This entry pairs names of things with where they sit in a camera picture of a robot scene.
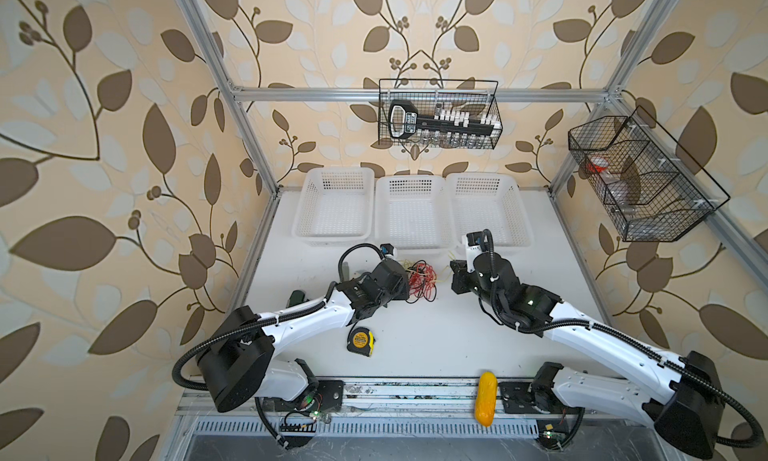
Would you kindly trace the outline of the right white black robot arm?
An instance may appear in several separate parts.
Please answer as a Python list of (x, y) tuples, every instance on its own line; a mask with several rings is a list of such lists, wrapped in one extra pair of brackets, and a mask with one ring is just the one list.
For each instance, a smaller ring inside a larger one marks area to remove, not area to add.
[(710, 460), (717, 445), (755, 449), (758, 419), (721, 386), (714, 362), (691, 351), (654, 348), (575, 308), (559, 295), (521, 282), (490, 230), (463, 237), (466, 257), (451, 263), (451, 288), (471, 293), (500, 326), (569, 346), (614, 371), (598, 376), (546, 362), (529, 389), (541, 410), (596, 410), (651, 427), (669, 445)]

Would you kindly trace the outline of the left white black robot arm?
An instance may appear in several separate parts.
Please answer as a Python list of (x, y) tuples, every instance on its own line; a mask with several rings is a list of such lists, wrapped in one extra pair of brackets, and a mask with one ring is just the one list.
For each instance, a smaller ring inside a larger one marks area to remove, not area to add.
[(255, 313), (248, 306), (233, 310), (207, 340), (183, 354), (172, 368), (175, 384), (206, 391), (220, 413), (249, 400), (273, 439), (285, 450), (294, 448), (272, 425), (263, 409), (265, 398), (286, 402), (305, 414), (321, 407), (319, 382), (300, 359), (283, 360), (288, 348), (325, 332), (353, 327), (393, 300), (405, 301), (410, 285), (406, 269), (389, 244), (370, 244), (379, 262), (355, 278), (339, 278), (314, 300), (275, 312)]

